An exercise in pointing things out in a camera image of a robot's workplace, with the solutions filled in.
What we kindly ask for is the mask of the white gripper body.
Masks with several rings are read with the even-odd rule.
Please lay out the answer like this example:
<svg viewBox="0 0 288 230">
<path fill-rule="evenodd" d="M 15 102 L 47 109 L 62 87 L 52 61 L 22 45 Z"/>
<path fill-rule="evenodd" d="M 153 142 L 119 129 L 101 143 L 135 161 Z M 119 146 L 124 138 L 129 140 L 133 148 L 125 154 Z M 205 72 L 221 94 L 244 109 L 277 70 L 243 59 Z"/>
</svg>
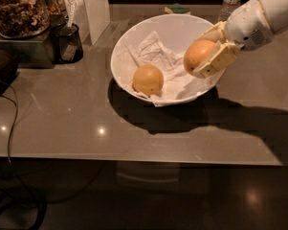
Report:
<svg viewBox="0 0 288 230">
<path fill-rule="evenodd" d="M 228 40 L 244 51 L 256 50 L 274 39 L 259 0 L 250 0 L 234 10 L 226 22 L 225 33 Z"/>
</svg>

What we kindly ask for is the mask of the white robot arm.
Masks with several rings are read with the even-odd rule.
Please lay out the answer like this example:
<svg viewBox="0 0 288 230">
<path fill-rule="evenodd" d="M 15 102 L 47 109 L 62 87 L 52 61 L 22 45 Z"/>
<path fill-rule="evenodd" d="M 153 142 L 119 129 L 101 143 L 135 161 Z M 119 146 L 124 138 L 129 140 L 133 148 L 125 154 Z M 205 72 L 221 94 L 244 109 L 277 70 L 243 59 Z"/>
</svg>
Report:
<svg viewBox="0 0 288 230">
<path fill-rule="evenodd" d="M 190 73 L 197 78 L 212 76 L 232 65 L 240 51 L 261 48 L 287 30 L 288 0 L 250 0 L 198 37 L 214 41 L 215 46 Z"/>
</svg>

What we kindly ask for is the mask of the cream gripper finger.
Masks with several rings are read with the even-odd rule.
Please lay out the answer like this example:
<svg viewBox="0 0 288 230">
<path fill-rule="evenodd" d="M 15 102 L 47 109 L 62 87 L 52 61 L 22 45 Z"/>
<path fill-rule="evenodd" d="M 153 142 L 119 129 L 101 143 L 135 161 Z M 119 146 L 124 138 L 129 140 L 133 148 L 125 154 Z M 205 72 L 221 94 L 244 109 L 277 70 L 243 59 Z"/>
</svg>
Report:
<svg viewBox="0 0 288 230">
<path fill-rule="evenodd" d="M 226 22 L 219 21 L 214 24 L 212 27 L 207 29 L 204 33 L 202 33 L 198 40 L 210 40 L 212 42 L 221 42 L 225 43 L 228 38 L 225 31 Z"/>
<path fill-rule="evenodd" d="M 232 65 L 237 55 L 238 48 L 234 43 L 218 41 L 208 57 L 192 71 L 192 74 L 197 78 L 208 78 Z"/>
</svg>

